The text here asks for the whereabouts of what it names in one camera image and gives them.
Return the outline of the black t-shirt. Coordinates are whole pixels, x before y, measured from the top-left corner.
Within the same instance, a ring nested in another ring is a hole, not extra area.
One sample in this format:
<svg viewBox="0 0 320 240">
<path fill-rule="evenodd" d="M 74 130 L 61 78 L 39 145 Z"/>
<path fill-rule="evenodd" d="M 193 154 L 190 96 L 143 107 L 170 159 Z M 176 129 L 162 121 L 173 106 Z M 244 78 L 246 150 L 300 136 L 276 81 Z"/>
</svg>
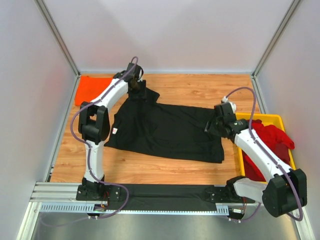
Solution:
<svg viewBox="0 0 320 240">
<path fill-rule="evenodd" d="M 205 132 L 214 110 L 158 103 L 160 94 L 147 89 L 146 99 L 127 98 L 114 115 L 105 147 L 150 156 L 220 164 L 225 159 L 220 137 Z"/>
</svg>

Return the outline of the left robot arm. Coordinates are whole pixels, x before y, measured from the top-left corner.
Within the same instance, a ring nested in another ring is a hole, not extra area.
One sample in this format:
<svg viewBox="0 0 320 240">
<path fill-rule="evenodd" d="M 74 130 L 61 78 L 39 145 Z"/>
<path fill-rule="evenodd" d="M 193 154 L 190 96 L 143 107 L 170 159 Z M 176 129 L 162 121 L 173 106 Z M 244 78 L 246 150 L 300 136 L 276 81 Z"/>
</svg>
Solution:
<svg viewBox="0 0 320 240">
<path fill-rule="evenodd" d="M 83 102 L 78 111 L 78 132 L 85 144 L 86 170 L 84 180 L 93 184 L 104 182 L 103 145 L 110 134 L 109 111 L 124 95 L 130 100 L 146 99 L 144 71 L 137 62 L 113 76 L 109 86 L 90 102 Z"/>
</svg>

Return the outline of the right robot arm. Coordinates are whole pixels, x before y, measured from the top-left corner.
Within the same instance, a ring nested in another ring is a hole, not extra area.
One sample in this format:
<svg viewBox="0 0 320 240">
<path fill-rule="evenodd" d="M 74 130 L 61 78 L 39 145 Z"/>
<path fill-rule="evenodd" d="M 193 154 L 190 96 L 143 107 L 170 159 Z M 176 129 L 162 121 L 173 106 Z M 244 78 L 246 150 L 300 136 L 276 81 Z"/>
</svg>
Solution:
<svg viewBox="0 0 320 240">
<path fill-rule="evenodd" d="M 265 182 L 245 176 L 228 180 L 227 185 L 237 196 L 263 204 L 275 218 L 288 215 L 296 221 L 303 220 L 303 207 L 307 204 L 306 174 L 277 157 L 252 128 L 251 121 L 237 119 L 234 103 L 227 101 L 215 105 L 204 131 L 229 139 L 262 173 Z"/>
</svg>

